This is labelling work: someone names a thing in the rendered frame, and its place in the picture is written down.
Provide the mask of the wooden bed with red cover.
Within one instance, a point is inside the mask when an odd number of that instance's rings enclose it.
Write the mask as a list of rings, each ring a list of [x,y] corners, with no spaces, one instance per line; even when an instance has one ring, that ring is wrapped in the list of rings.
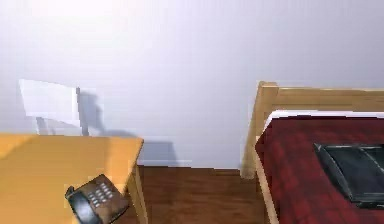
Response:
[[[358,209],[336,192],[313,152],[317,140],[383,142],[384,118],[364,112],[384,112],[384,90],[259,83],[241,176],[258,178],[269,224],[384,224],[384,211]]]

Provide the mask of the white chair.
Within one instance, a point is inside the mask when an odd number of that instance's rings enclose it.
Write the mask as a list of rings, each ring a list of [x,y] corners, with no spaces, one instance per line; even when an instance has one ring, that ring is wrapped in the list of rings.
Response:
[[[19,88],[27,117],[36,121],[39,135],[55,135],[49,122],[64,123],[88,136],[89,129],[81,105],[81,89],[45,81],[20,79]]]

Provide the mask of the orange wooden desk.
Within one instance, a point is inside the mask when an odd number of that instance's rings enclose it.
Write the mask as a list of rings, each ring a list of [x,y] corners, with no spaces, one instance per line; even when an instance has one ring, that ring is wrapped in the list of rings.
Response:
[[[105,174],[149,224],[137,166],[141,138],[0,133],[0,224],[78,224],[64,198]]]

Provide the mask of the black laptop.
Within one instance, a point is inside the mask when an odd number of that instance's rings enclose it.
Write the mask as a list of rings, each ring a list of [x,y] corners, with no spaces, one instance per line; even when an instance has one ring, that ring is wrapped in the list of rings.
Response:
[[[384,210],[384,144],[320,144],[314,152],[328,179],[360,209]]]

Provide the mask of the black desk telephone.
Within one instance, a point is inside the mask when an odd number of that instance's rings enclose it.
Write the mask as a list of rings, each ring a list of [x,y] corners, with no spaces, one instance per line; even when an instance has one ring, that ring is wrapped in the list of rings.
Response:
[[[79,224],[112,224],[129,208],[128,200],[104,174],[77,189],[70,186],[65,198]]]

